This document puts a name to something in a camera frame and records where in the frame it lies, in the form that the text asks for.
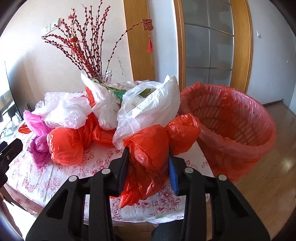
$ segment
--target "blue gripper pad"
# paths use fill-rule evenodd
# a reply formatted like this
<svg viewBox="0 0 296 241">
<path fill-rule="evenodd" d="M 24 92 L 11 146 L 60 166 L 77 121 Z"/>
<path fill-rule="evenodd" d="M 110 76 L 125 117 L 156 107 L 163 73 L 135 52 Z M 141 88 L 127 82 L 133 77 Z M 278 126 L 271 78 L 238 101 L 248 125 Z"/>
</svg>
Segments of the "blue gripper pad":
<svg viewBox="0 0 296 241">
<path fill-rule="evenodd" d="M 175 167 L 173 165 L 171 155 L 169 155 L 169 178 L 170 178 L 170 185 L 172 187 L 172 190 L 177 195 L 179 193 L 178 176 L 177 176 Z"/>
</svg>

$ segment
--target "screw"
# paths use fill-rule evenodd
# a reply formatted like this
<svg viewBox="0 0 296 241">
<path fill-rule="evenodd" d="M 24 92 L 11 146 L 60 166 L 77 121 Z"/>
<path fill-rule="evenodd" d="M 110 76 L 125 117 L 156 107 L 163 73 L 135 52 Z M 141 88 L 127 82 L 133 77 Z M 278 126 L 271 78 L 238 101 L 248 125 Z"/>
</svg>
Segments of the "screw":
<svg viewBox="0 0 296 241">
<path fill-rule="evenodd" d="M 103 170 L 102 170 L 102 174 L 109 174 L 111 172 L 111 170 L 109 169 L 109 168 L 104 168 Z"/>
<path fill-rule="evenodd" d="M 226 181 L 227 180 L 227 177 L 225 175 L 219 175 L 219 179 L 221 181 Z"/>
<path fill-rule="evenodd" d="M 77 180 L 77 176 L 71 176 L 69 177 L 69 182 L 74 182 Z"/>
<path fill-rule="evenodd" d="M 193 169 L 192 169 L 191 167 L 186 167 L 186 168 L 185 168 L 185 172 L 186 172 L 186 173 L 189 173 L 189 174 L 190 174 L 190 173 L 193 173 Z"/>
</svg>

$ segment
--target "hand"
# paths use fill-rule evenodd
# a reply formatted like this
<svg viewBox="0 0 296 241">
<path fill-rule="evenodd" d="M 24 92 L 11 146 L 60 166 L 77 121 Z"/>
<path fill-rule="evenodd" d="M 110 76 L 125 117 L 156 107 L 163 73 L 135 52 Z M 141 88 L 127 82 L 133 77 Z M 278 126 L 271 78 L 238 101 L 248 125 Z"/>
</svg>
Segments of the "hand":
<svg viewBox="0 0 296 241">
<path fill-rule="evenodd" d="M 22 237 L 22 233 L 20 232 L 20 229 L 16 226 L 15 221 L 13 220 L 13 217 L 11 216 L 6 204 L 3 202 L 4 198 L 2 194 L 0 193 L 0 209 L 3 211 L 4 215 L 10 222 L 11 226 L 15 229 L 15 231 Z"/>
</svg>

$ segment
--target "glass vase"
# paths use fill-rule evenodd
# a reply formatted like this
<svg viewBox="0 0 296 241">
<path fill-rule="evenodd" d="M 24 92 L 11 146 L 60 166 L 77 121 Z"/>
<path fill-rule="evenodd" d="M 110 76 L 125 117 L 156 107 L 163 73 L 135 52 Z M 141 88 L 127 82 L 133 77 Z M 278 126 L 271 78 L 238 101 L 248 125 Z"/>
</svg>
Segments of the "glass vase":
<svg viewBox="0 0 296 241">
<path fill-rule="evenodd" d="M 97 84 L 111 84 L 111 78 L 112 78 L 112 70 L 108 70 L 106 74 L 95 77 L 92 79 L 93 82 Z"/>
</svg>

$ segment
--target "wooden door frame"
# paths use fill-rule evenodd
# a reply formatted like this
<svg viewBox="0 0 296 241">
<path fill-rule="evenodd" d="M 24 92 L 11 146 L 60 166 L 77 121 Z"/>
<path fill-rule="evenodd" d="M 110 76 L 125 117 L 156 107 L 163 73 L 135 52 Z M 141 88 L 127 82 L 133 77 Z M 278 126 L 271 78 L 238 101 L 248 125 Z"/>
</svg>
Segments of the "wooden door frame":
<svg viewBox="0 0 296 241">
<path fill-rule="evenodd" d="M 123 0 L 126 29 L 149 19 L 147 0 Z M 153 53 L 148 53 L 150 31 L 142 24 L 127 32 L 133 80 L 155 80 Z"/>
<path fill-rule="evenodd" d="M 174 0 L 179 61 L 179 88 L 185 88 L 186 45 L 185 24 L 181 0 Z M 230 87 L 246 93 L 252 66 L 253 34 L 251 14 L 247 0 L 230 0 L 234 25 L 234 60 Z"/>
</svg>

